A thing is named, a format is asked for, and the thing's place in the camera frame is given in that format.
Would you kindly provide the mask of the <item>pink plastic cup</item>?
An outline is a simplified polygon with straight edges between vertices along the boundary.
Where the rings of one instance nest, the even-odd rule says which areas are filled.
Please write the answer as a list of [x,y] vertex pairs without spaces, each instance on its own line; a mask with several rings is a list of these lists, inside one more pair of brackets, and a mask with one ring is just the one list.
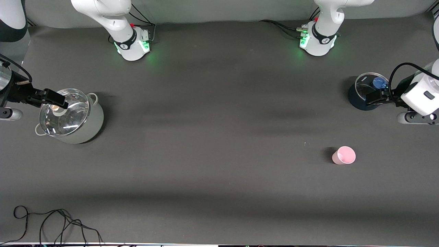
[[331,158],[337,165],[352,164],[356,160],[356,153],[351,147],[342,146],[334,152]]

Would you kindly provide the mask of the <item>glass saucepan lid, blue knob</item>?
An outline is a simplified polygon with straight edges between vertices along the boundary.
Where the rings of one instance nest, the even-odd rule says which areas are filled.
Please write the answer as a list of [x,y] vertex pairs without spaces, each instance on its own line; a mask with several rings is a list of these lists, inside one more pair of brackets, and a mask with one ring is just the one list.
[[389,80],[376,72],[366,72],[356,78],[354,87],[358,96],[365,101],[366,94],[377,89],[389,89]]

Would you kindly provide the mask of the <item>dark blue saucepan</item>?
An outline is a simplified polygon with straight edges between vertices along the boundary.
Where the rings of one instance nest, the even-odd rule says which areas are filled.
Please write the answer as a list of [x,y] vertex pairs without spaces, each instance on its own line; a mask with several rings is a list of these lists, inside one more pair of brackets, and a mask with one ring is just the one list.
[[355,108],[362,110],[362,111],[374,110],[374,109],[378,108],[378,106],[380,106],[380,105],[378,105],[378,106],[367,107],[365,105],[364,100],[362,100],[358,96],[357,92],[355,91],[354,83],[352,84],[352,86],[350,86],[349,91],[348,91],[348,99],[349,99],[349,102],[351,103],[351,105],[353,105]]

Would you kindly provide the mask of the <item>glass pot lid with knob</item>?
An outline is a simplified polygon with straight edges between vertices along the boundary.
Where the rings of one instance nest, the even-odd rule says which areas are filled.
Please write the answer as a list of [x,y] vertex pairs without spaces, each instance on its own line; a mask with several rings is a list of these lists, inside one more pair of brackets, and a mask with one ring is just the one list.
[[45,134],[53,137],[77,131],[88,118],[91,107],[87,95],[78,89],[63,89],[58,93],[65,97],[68,107],[45,104],[39,113],[39,126]]

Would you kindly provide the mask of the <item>grey-green cooking pot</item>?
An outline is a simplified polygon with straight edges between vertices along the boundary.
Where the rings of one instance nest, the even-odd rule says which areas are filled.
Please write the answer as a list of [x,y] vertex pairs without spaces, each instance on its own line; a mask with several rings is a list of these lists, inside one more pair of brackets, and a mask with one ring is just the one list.
[[[102,107],[99,105],[99,98],[95,93],[88,93],[86,95],[90,101],[91,107],[89,116],[85,123],[77,131],[67,136],[51,136],[52,138],[68,144],[81,144],[91,140],[100,131],[105,116]],[[39,123],[35,126],[35,134],[37,136],[49,136],[42,131]]]

